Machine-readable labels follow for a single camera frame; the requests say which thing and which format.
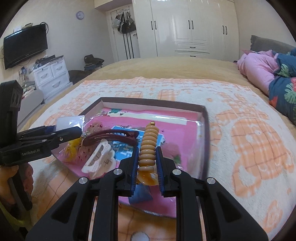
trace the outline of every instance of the handbag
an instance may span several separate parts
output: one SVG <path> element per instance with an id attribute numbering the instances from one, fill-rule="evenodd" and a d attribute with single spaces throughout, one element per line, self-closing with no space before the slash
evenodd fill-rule
<path id="1" fill-rule="evenodd" d="M 123 13 L 122 16 L 121 16 L 120 26 L 119 26 L 119 28 L 117 30 L 121 34 L 126 34 L 127 33 L 127 28 L 128 28 L 128 23 L 126 23 L 126 19 L 124 17 L 124 13 Z"/>
<path id="2" fill-rule="evenodd" d="M 129 12 L 126 13 L 127 22 L 130 22 L 130 25 L 127 28 L 127 33 L 133 32 L 136 30 L 135 21 L 131 18 L 131 14 Z"/>
<path id="3" fill-rule="evenodd" d="M 121 20 L 118 19 L 116 16 L 116 18 L 113 19 L 113 21 L 112 21 L 112 28 L 118 28 L 118 27 L 120 27 L 120 24 L 121 24 Z"/>

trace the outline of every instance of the orange and white blanket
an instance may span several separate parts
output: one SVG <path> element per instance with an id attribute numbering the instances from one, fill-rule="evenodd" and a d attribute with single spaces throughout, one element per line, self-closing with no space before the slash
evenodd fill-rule
<path id="1" fill-rule="evenodd" d="M 281 117 L 250 88 L 215 80 L 85 81 L 31 126 L 79 115 L 100 97 L 133 97 L 204 105 L 211 128 L 208 176 L 215 177 L 264 228 L 271 240 L 296 204 L 296 141 Z M 35 223 L 77 180 L 54 157 L 31 163 Z M 119 207 L 119 240 L 174 240 L 175 220 Z"/>

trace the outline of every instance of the white hair clip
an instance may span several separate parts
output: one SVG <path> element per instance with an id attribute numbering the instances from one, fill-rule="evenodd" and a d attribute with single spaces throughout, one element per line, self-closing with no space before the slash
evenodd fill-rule
<path id="1" fill-rule="evenodd" d="M 115 151 L 108 144 L 106 139 L 102 139 L 82 168 L 83 173 L 89 173 L 90 179 L 96 179 L 105 173 L 115 169 Z"/>

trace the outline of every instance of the clock face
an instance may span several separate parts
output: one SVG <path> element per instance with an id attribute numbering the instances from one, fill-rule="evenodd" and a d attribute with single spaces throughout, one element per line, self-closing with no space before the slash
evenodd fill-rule
<path id="1" fill-rule="evenodd" d="M 82 11 L 79 11 L 78 13 L 76 13 L 76 17 L 79 19 L 79 20 L 82 20 L 84 18 L 84 13 Z"/>

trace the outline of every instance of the black handbag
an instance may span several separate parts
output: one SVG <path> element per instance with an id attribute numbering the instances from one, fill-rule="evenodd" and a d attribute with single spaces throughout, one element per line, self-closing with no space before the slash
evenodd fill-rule
<path id="1" fill-rule="evenodd" d="M 126 13 L 127 22 L 131 22 L 131 24 L 127 28 L 127 33 L 133 32 L 136 30 L 135 21 L 131 18 L 131 14 L 129 12 Z"/>
<path id="2" fill-rule="evenodd" d="M 124 17 L 124 13 L 121 16 L 121 23 L 120 26 L 118 27 L 118 32 L 120 32 L 121 34 L 126 34 L 127 33 L 127 29 L 128 29 L 129 25 L 128 23 L 126 23 L 126 19 Z"/>

